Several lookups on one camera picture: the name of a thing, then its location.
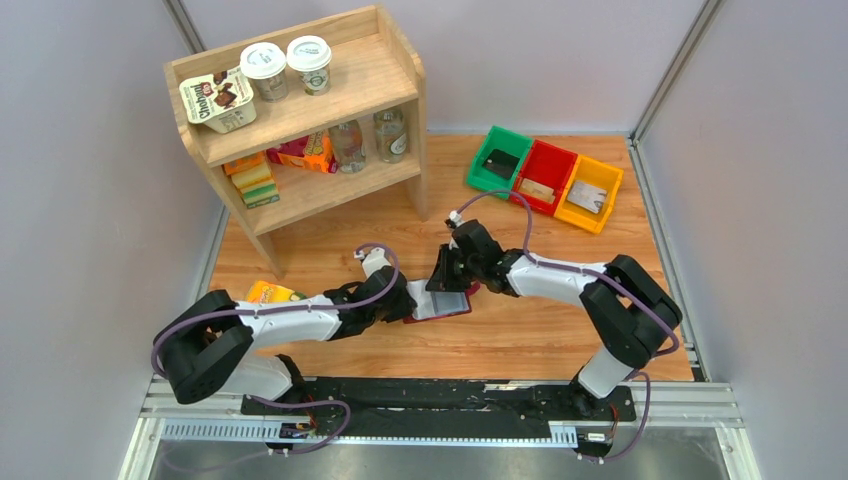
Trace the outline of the red leather card holder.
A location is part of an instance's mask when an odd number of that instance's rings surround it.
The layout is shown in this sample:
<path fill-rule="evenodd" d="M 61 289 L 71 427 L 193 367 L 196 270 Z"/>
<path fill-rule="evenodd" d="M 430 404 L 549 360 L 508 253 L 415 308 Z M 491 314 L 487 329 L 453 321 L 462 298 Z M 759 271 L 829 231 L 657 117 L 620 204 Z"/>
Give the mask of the red leather card holder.
<path fill-rule="evenodd" d="M 427 291 L 425 279 L 409 282 L 407 291 L 416 302 L 411 315 L 403 318 L 404 324 L 421 323 L 430 320 L 464 315 L 472 311 L 470 297 L 479 289 L 475 282 L 464 292 L 431 292 Z"/>

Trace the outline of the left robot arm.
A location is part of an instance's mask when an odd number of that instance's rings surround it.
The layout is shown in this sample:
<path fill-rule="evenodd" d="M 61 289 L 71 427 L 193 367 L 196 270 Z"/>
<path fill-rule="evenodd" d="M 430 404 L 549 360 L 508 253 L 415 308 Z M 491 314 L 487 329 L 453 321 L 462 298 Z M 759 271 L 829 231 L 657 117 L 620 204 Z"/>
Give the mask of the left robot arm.
<path fill-rule="evenodd" d="M 417 305 L 407 279 L 393 266 L 294 302 L 237 302 L 214 290 L 154 337 L 151 364 L 180 404 L 216 393 L 276 400 L 292 387 L 293 368 L 290 361 L 262 357 L 258 350 L 357 336 L 379 321 L 411 316 Z"/>

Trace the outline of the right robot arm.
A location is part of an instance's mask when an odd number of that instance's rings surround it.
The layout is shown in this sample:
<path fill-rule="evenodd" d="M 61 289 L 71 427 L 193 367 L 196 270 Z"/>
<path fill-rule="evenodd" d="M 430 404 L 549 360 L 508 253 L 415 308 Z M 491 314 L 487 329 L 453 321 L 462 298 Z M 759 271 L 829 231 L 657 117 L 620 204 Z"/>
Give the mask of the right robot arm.
<path fill-rule="evenodd" d="M 526 248 L 504 249 L 478 221 L 450 223 L 451 240 L 441 245 L 425 287 L 430 292 L 466 292 L 480 284 L 512 297 L 538 297 L 578 306 L 601 340 L 578 371 L 576 383 L 603 399 L 652 359 L 679 344 L 674 331 L 682 311 L 631 256 L 606 263 L 549 259 Z"/>

